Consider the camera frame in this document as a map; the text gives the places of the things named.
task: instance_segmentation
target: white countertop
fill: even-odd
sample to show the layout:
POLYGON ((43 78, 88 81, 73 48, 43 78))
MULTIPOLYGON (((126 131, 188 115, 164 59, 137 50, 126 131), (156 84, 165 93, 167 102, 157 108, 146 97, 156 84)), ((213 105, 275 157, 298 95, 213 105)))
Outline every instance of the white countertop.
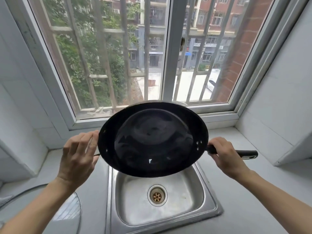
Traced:
MULTIPOLYGON (((210 138, 216 136, 222 136, 231 141, 235 149, 255 149, 235 128, 209 131, 210 138)), ((49 153, 38 177, 28 181, 5 184, 0 190, 0 197, 9 194, 16 195, 25 189, 51 181, 57 175, 61 153, 62 150, 53 150, 49 153)), ((199 164, 205 172, 217 198, 221 202, 224 213, 219 217, 164 233, 287 233, 251 193, 236 181, 224 175, 207 153, 204 153, 199 159, 199 164)), ((272 166, 260 154, 256 159, 247 160, 246 164, 266 180, 312 206, 312 159, 278 168, 272 166)), ((82 205, 80 234, 104 233, 107 168, 108 165, 105 161, 99 159, 90 178, 77 190, 82 205)))

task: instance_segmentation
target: stainless steel sink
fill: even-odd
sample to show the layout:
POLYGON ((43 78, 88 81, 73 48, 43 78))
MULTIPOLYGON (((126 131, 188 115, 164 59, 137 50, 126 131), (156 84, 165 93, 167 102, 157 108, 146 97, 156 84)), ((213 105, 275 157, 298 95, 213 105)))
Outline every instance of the stainless steel sink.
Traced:
POLYGON ((166 177, 109 168, 105 234, 155 233, 208 219, 223 209, 196 162, 166 177))

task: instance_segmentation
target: sink drain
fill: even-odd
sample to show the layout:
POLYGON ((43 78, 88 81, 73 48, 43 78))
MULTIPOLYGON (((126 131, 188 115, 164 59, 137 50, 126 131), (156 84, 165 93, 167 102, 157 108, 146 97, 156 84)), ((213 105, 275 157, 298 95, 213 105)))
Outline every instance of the sink drain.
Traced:
POLYGON ((153 185, 147 192, 149 202, 154 206, 162 206, 166 203, 168 193, 162 185, 153 185))

